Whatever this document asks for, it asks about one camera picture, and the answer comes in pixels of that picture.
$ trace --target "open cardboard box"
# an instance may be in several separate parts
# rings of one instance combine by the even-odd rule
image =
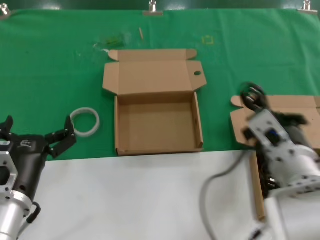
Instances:
[[[319,154],[320,152],[320,96],[268,96],[270,108],[274,112],[285,114],[302,114],[308,121],[307,125],[301,128],[312,148]],[[248,117],[254,114],[246,108],[239,96],[233,96],[231,103],[242,109],[231,113],[231,121],[236,141],[240,144],[254,146],[255,142],[247,140],[243,134],[243,129],[248,126]],[[262,221],[265,218],[264,199],[262,195],[260,177],[257,163],[257,156],[254,154],[250,159],[252,187],[256,207],[257,219]]]
[[[195,90],[206,78],[194,49],[111,50],[103,88],[115,97],[120,156],[200,152],[203,135]]]

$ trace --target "white table surface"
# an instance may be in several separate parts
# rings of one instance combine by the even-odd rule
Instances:
[[[42,212],[20,240],[209,240],[200,188],[240,153],[49,161],[35,196]],[[219,240],[247,240],[258,226],[249,155],[209,189],[208,212]]]

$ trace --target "green tablecloth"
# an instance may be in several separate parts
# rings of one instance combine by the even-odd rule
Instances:
[[[141,40],[142,29],[144,41]],[[296,10],[166,11],[24,10],[0,21],[0,119],[12,115],[17,134],[63,127],[73,110],[90,107],[99,131],[59,159],[115,156],[114,96],[102,89],[108,55],[96,43],[123,39],[125,49],[192,48],[207,85],[198,91],[204,150],[241,148],[230,120],[230,98],[252,81],[270,95],[319,95],[320,22]],[[93,117],[76,121],[90,129]]]

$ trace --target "box lid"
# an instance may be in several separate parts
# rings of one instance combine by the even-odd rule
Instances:
[[[103,88],[119,96],[193,92],[207,84],[195,49],[111,50]]]
[[[302,114],[308,122],[307,125],[301,126],[306,139],[314,149],[320,150],[320,96],[273,95],[267,99],[274,112]],[[243,129],[248,126],[248,117],[254,112],[244,106],[239,96],[233,96],[231,103],[236,107],[242,107],[230,114],[235,138],[238,143],[248,144]]]

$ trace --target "plastic ring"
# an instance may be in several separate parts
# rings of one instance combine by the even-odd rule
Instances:
[[[87,132],[81,132],[81,131],[78,131],[76,128],[75,128],[75,124],[74,124],[74,121],[73,119],[80,115],[80,114],[93,114],[95,116],[95,119],[96,119],[96,122],[95,122],[95,125],[94,127],[90,130],[90,131],[87,131]],[[71,121],[72,121],[72,124],[73,124],[73,128],[74,128],[74,133],[75,135],[77,135],[78,137],[82,137],[82,138],[87,138],[87,137],[90,137],[91,135],[95,134],[95,132],[98,130],[99,126],[100,126],[100,118],[99,118],[99,115],[97,113],[96,110],[90,108],[90,107],[81,107],[77,110],[74,110],[71,114],[70,114],[70,118],[71,118]]]

